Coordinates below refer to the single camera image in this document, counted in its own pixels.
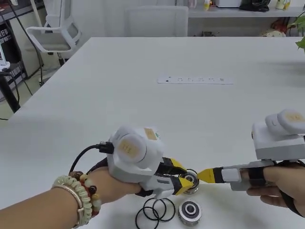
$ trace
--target power strip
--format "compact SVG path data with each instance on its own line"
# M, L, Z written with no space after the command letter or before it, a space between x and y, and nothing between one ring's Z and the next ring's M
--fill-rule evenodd
M231 79L216 77L162 76L158 83L173 84L233 84Z

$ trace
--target metal bearing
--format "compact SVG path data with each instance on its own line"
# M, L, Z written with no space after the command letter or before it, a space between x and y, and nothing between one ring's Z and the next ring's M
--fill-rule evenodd
M199 179L197 178L197 173L195 170L192 169L187 169L187 173L181 175L180 177L185 178L191 182L194 183L193 187L191 187L190 189L186 190L184 193L185 194L194 194L195 192L198 191L199 189Z
M202 209L198 203L186 200L179 206L178 217L187 226L195 226L202 217Z

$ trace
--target beaded bracelet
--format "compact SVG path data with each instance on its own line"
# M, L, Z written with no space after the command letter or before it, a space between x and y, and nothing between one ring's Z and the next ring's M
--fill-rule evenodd
M69 191L78 202L78 223L73 228L78 228L89 223L92 217L91 198L80 181L71 176L61 176L54 181L52 188L62 188Z
M88 179L88 175L84 174L81 171L73 171L69 174L71 177L78 180L81 185L87 191L89 197L91 198L92 204L92 218L97 216L101 210L102 201L100 199L99 194L96 193L97 187L93 184L93 182Z

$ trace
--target sticker label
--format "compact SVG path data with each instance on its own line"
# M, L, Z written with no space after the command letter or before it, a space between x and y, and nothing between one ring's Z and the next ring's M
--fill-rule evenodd
M290 122L305 122L304 117L300 113L286 113L285 116Z
M157 140L156 134L154 133L153 129L150 128L144 128L146 136L149 140Z
M122 140L119 145L119 150L124 152L126 155L128 155L131 158L135 158L139 154L139 149L136 147L133 143Z

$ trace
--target green leaf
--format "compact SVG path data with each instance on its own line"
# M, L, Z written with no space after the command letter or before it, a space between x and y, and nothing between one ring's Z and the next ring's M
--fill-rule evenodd
M298 17L295 22L291 23L288 25L288 27L291 27L293 25L298 25L299 27L305 27L305 16L301 16L301 17Z
M303 37L301 41L296 42L296 45L301 49L305 49L305 37Z

